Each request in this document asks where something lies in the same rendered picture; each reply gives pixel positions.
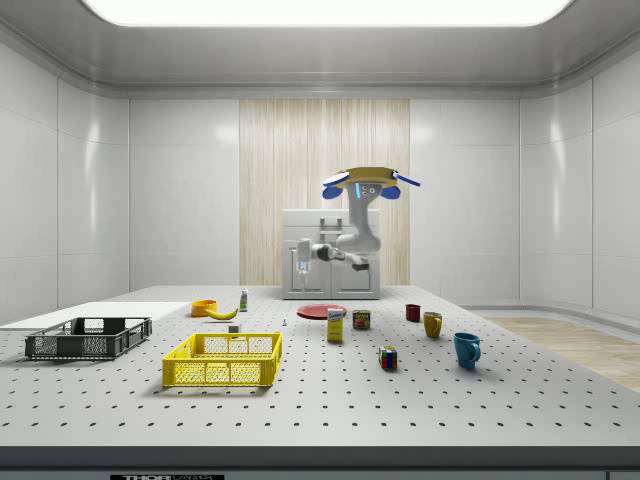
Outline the dark grey basket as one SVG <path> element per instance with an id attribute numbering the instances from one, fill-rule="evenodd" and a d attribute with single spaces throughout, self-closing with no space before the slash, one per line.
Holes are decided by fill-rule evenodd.
<path id="1" fill-rule="evenodd" d="M 32 360 L 112 360 L 152 334 L 150 317 L 76 317 L 25 339 Z"/>

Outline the white cabinet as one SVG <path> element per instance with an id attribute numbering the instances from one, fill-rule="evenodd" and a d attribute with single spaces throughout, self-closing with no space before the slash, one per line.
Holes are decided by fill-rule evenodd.
<path id="1" fill-rule="evenodd" d="M 368 271 L 357 272 L 349 265 L 314 260 L 310 271 L 296 270 L 297 242 L 309 238 L 334 244 L 342 233 L 357 229 L 347 209 L 284 209 L 282 211 L 282 297 L 296 300 L 377 299 L 380 296 L 379 259 Z"/>

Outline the yellow basket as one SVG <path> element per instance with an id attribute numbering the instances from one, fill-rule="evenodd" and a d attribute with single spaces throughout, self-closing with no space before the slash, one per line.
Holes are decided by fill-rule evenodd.
<path id="1" fill-rule="evenodd" d="M 165 386 L 270 386 L 282 333 L 195 333 L 162 359 Z"/>

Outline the blue mug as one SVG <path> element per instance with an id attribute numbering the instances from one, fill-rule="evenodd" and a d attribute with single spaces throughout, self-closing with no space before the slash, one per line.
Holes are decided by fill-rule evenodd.
<path id="1" fill-rule="evenodd" d="M 454 346 L 459 366 L 474 369 L 481 357 L 480 338 L 471 333 L 458 332 L 454 335 Z"/>

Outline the red plate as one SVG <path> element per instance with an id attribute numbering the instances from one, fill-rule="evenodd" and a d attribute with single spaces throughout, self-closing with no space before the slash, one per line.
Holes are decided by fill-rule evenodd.
<path id="1" fill-rule="evenodd" d="M 329 311 L 336 310 L 344 317 L 347 309 L 340 305 L 335 304 L 309 304 L 301 306 L 297 309 L 297 315 L 301 318 L 310 320 L 327 320 L 329 318 Z"/>

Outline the yellow white box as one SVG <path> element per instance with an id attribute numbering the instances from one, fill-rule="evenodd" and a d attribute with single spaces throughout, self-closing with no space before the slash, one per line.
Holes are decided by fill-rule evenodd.
<path id="1" fill-rule="evenodd" d="M 341 307 L 327 309 L 327 340 L 341 342 L 343 336 L 343 320 L 345 310 Z"/>

